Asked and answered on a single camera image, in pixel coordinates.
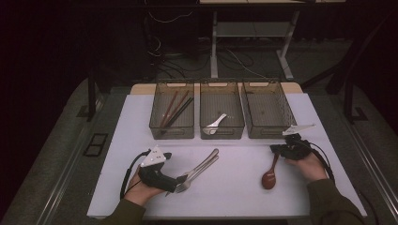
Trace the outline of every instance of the ladle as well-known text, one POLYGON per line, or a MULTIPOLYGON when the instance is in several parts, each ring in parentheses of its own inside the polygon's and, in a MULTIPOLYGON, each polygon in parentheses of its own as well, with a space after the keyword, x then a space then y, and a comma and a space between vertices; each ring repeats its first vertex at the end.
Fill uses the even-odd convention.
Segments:
POLYGON ((269 169, 269 171, 264 173, 263 177, 261 178, 261 185, 263 185, 263 187, 265 189, 273 189, 276 184, 276 177, 275 177, 274 170, 275 170, 276 162, 278 161, 278 157, 279 157, 279 154, 274 155, 271 169, 269 169))

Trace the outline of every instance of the table leg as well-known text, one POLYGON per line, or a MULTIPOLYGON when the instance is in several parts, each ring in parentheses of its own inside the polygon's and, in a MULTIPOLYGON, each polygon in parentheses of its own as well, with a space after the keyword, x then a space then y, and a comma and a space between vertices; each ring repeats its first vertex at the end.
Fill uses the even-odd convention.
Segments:
POLYGON ((282 67, 282 70, 284 73, 284 77, 288 81, 291 81, 294 78, 293 78, 292 71, 290 70, 290 67, 287 64, 285 56, 286 56, 287 49, 289 48, 290 41, 292 40, 292 36, 295 31, 298 18, 299 18, 299 11, 295 11, 293 14, 292 20, 289 24, 289 27, 287 28, 286 35, 284 37, 284 44, 280 50, 276 51, 276 53, 278 55, 279 63, 281 64, 281 67, 282 67))
POLYGON ((88 72, 88 118, 87 122, 90 122, 96 113, 96 84, 94 78, 94 71, 92 69, 88 72))
POLYGON ((211 78, 218 78, 219 71, 217 68, 217 12, 213 13, 213 34, 211 38, 211 78))

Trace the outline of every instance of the human hand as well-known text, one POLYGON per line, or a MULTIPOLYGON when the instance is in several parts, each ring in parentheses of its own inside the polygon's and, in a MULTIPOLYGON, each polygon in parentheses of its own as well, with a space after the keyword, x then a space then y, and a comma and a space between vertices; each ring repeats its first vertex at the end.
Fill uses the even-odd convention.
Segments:
POLYGON ((328 179, 325 168, 323 167, 321 161, 314 155, 314 153, 311 153, 301 160, 285 159, 285 161, 289 164, 297 166, 302 175, 310 182, 328 179))
POLYGON ((164 192, 164 190, 156 187, 149 187, 148 185, 144 184, 138 175, 139 171, 140 166, 138 166, 134 176, 129 182, 129 188, 124 196, 124 199, 144 206, 152 197, 164 192))

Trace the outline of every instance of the chopsticks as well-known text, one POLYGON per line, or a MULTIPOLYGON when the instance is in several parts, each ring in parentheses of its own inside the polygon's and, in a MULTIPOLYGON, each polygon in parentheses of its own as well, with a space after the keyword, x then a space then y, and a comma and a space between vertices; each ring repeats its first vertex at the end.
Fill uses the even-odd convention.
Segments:
POLYGON ((187 109, 187 107, 190 105, 192 101, 193 97, 188 98, 188 100, 184 103, 184 105, 182 105, 181 108, 166 123, 165 127, 166 128, 170 127, 177 120, 177 118, 185 111, 185 109, 187 109))
POLYGON ((166 113, 164 114, 163 118, 161 119, 161 128, 163 128, 164 122, 166 121, 166 118, 169 116, 170 109, 172 108, 173 103, 176 100, 176 94, 178 94, 178 91, 175 91, 172 101, 170 101, 169 107, 167 107, 166 113))
POLYGON ((165 115, 163 116, 163 119, 161 120, 161 128, 167 128, 170 127, 176 120, 177 118, 184 112, 184 110, 189 106, 189 104, 193 101, 193 97, 190 97, 183 105, 181 108, 179 106, 182 104, 184 99, 187 97, 189 91, 187 90, 184 94, 184 96, 181 98, 181 100, 177 103, 176 107, 173 109, 172 113, 170 112, 171 107, 173 106, 176 95, 178 91, 175 91, 175 94, 173 95, 173 98, 169 104, 169 107, 167 108, 167 111, 165 115))

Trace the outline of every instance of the white utensil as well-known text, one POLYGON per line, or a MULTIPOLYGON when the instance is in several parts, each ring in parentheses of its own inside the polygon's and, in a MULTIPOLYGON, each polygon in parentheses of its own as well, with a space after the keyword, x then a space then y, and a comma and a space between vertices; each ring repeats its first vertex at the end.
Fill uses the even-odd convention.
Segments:
POLYGON ((212 135, 215 134, 219 123, 223 120, 223 118, 225 118, 226 114, 223 113, 214 123, 207 125, 205 128, 203 128, 203 132, 205 132, 205 134, 207 135, 212 135))

